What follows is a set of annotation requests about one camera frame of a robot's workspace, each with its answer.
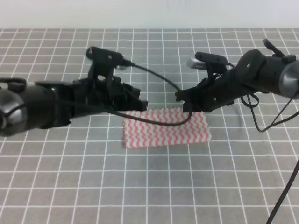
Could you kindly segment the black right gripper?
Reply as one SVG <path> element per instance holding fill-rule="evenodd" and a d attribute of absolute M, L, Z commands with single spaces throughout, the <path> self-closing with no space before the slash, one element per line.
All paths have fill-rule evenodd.
<path fill-rule="evenodd" d="M 234 103 L 236 93 L 233 91 L 233 84 L 233 81 L 224 76 L 215 79 L 204 78 L 196 88 L 177 91 L 175 100 L 184 101 L 183 112 L 198 112 L 199 108 L 211 112 Z"/>

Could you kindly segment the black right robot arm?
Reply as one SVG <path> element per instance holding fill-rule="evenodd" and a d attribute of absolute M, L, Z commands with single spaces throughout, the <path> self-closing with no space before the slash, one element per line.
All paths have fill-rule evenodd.
<path fill-rule="evenodd" d="M 252 49 L 231 69 L 227 68 L 229 63 L 225 57 L 197 52 L 187 66 L 205 70 L 208 76 L 195 87 L 177 91 L 176 101 L 184 102 L 185 112 L 212 112 L 257 92 L 298 99 L 299 61 L 296 56 L 283 54 L 268 39 L 264 39 L 263 43 L 274 53 L 272 56 Z"/>

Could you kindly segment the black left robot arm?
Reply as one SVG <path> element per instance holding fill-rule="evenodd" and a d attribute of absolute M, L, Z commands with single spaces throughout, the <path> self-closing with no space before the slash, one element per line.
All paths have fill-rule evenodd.
<path fill-rule="evenodd" d="M 110 84 L 97 78 L 73 82 L 1 78 L 0 134 L 9 137 L 32 129 L 63 127 L 74 118 L 102 112 L 145 111 L 140 89 L 115 77 Z"/>

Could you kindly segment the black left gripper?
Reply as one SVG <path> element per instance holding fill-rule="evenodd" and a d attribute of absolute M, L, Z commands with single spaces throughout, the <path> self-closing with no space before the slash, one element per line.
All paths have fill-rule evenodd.
<path fill-rule="evenodd" d="M 103 107 L 114 111 L 146 111 L 148 108 L 148 101 L 139 99 L 141 90 L 122 83 L 119 77 L 113 77 L 110 88 L 106 80 L 88 78 L 73 81 L 71 88 L 73 102 L 85 105 L 73 107 L 74 117 L 101 113 Z"/>

